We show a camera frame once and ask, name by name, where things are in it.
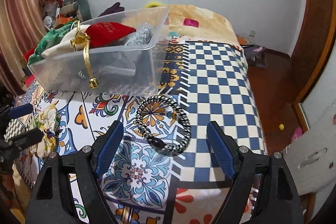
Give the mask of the beige plush blanket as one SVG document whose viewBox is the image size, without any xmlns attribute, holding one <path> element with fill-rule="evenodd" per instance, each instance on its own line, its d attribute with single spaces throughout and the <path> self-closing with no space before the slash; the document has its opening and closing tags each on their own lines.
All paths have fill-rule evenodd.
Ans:
<svg viewBox="0 0 336 224">
<path fill-rule="evenodd" d="M 169 36 L 199 39 L 239 46 L 232 24 L 224 16 L 194 5 L 165 5 L 140 9 L 122 20 L 122 24 L 138 28 L 142 23 L 155 26 L 168 11 L 164 31 Z"/>
</svg>

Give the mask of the dark purple clothing pile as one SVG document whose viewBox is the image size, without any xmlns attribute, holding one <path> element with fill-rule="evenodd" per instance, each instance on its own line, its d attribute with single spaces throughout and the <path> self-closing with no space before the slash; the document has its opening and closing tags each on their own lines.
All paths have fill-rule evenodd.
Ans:
<svg viewBox="0 0 336 224">
<path fill-rule="evenodd" d="M 116 2 L 112 6 L 107 8 L 104 12 L 102 12 L 99 16 L 105 16 L 123 11 L 125 11 L 125 7 L 122 7 L 120 2 Z"/>
</svg>

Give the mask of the white cloth drawstring pouch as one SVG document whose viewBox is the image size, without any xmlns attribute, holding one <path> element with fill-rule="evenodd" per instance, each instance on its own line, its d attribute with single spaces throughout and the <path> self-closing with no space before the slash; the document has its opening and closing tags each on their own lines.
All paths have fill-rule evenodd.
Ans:
<svg viewBox="0 0 336 224">
<path fill-rule="evenodd" d="M 80 51 L 83 50 L 85 47 L 85 44 L 77 45 L 74 47 L 71 44 L 71 40 L 75 38 L 76 34 L 76 28 L 73 28 L 70 30 L 65 36 L 62 38 L 60 43 L 56 44 L 55 46 L 52 46 L 42 52 L 42 57 L 44 59 L 50 59 L 51 57 L 62 55 L 65 53 L 70 53 L 73 51 Z"/>
</svg>

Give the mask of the green knitted cloth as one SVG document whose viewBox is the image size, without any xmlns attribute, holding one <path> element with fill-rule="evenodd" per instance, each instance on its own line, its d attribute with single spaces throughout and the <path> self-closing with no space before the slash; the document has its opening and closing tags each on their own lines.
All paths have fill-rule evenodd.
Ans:
<svg viewBox="0 0 336 224">
<path fill-rule="evenodd" d="M 71 26 L 72 23 L 69 22 L 58 29 L 50 30 L 38 43 L 33 54 L 30 55 L 28 65 L 30 66 L 38 61 L 43 60 L 44 57 L 42 56 L 42 53 L 45 50 L 59 44 L 64 36 L 70 31 Z"/>
</svg>

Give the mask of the red pouch with gold cord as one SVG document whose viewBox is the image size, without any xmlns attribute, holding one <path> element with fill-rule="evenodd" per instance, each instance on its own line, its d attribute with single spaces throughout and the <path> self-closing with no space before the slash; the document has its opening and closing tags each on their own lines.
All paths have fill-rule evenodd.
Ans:
<svg viewBox="0 0 336 224">
<path fill-rule="evenodd" d="M 83 51 L 83 59 L 89 76 L 90 89 L 96 89 L 98 87 L 98 81 L 92 73 L 89 58 L 90 47 L 100 48 L 107 46 L 134 32 L 136 32 L 135 28 L 117 22 L 91 24 L 85 31 L 82 31 L 81 23 L 77 21 L 75 36 L 70 40 L 70 43 L 74 51 Z"/>
</svg>

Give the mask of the brown wooden wardrobe door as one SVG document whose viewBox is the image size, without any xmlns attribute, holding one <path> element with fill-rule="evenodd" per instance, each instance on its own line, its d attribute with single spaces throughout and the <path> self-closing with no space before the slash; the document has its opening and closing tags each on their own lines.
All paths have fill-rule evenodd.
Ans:
<svg viewBox="0 0 336 224">
<path fill-rule="evenodd" d="M 306 0 L 303 23 L 291 56 L 295 112 L 321 75 L 335 38 L 335 0 Z"/>
</svg>

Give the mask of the clear plastic storage box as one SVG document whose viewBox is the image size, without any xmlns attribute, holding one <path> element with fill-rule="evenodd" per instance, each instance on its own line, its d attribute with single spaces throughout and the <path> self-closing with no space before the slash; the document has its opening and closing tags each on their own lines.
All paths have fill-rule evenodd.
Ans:
<svg viewBox="0 0 336 224">
<path fill-rule="evenodd" d="M 117 22 L 134 15 L 130 10 L 101 16 L 86 21 L 86 24 Z M 89 58 L 92 73 L 98 81 L 96 89 L 90 89 L 89 76 L 84 64 L 83 53 L 70 52 L 44 59 L 29 66 L 31 73 L 45 90 L 67 90 L 76 92 L 112 93 L 129 96 L 153 96 L 158 93 L 163 72 L 168 41 L 162 19 L 150 26 L 152 38 L 148 44 L 126 45 L 127 37 L 115 46 L 91 48 Z"/>
</svg>

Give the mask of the striped brown curtain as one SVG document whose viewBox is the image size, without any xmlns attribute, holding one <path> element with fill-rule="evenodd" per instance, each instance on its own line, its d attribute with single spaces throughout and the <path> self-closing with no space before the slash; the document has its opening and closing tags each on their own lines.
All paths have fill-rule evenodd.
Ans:
<svg viewBox="0 0 336 224">
<path fill-rule="evenodd" d="M 42 0 L 1 0 L 1 83 L 23 93 L 21 58 L 46 34 Z"/>
</svg>

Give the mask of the white suitcase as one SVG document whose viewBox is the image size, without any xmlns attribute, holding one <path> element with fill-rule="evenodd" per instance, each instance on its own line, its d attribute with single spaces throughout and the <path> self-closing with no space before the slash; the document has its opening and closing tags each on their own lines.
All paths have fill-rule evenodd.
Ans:
<svg viewBox="0 0 336 224">
<path fill-rule="evenodd" d="M 284 149 L 284 159 L 300 196 L 335 182 L 335 105 Z"/>
</svg>

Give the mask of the grey fabric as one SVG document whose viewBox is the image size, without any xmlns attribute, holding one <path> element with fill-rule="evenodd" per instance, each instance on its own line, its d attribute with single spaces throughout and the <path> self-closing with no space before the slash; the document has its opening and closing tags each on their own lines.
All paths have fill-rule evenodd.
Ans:
<svg viewBox="0 0 336 224">
<path fill-rule="evenodd" d="M 127 36 L 126 45 L 129 46 L 138 46 L 148 44 L 152 38 L 152 30 L 151 27 L 144 23 L 136 29 L 136 31 Z"/>
</svg>

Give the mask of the floral yellow cloth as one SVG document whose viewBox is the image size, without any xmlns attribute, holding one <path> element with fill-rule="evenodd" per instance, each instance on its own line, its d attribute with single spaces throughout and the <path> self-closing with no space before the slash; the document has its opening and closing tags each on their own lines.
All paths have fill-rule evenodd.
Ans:
<svg viewBox="0 0 336 224">
<path fill-rule="evenodd" d="M 38 157 L 44 159 L 51 152 L 56 151 L 57 147 L 57 133 L 60 123 L 60 114 L 55 104 L 51 104 L 44 110 L 36 113 L 29 124 L 30 129 L 39 129 L 43 133 L 42 140 L 30 147 L 30 152 Z"/>
</svg>

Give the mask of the grey green plush toy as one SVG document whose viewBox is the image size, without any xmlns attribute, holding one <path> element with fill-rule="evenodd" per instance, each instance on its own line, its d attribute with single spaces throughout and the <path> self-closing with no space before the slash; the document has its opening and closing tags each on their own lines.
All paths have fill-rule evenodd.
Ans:
<svg viewBox="0 0 336 224">
<path fill-rule="evenodd" d="M 81 22 L 92 19 L 88 0 L 63 0 L 60 15 L 77 17 Z"/>
</svg>

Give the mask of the yellow foam arc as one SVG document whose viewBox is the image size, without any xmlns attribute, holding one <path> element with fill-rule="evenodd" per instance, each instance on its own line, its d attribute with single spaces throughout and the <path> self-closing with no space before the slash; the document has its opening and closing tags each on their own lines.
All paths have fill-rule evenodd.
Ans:
<svg viewBox="0 0 336 224">
<path fill-rule="evenodd" d="M 165 6 L 165 5 L 160 1 L 149 1 L 145 5 L 145 8 L 149 9 L 149 8 L 162 7 L 162 6 Z"/>
</svg>

